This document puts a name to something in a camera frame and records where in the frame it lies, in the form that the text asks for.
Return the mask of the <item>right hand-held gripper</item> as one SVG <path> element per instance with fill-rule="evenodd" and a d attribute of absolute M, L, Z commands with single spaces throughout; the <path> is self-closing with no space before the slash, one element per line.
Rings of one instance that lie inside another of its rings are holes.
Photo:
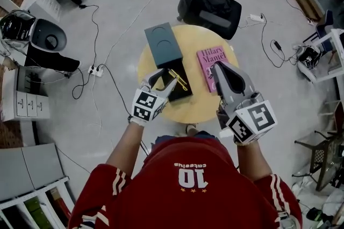
<path fill-rule="evenodd" d="M 248 145 L 277 125 L 270 102 L 260 92 L 254 92 L 247 73 L 228 62 L 217 61 L 213 65 L 213 76 L 217 94 L 222 99 L 217 111 L 221 139 L 233 138 L 237 145 Z M 248 97 L 233 103 L 233 97 L 238 96 Z"/>

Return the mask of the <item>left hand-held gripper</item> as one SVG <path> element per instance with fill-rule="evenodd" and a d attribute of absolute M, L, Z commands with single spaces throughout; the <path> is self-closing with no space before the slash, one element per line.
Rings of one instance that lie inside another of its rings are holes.
<path fill-rule="evenodd" d="M 160 68 L 147 74 L 135 92 L 132 102 L 131 117 L 137 123 L 147 123 L 154 120 L 164 109 L 168 97 L 177 84 L 177 78 L 172 78 L 162 89 L 153 89 L 165 69 Z"/>

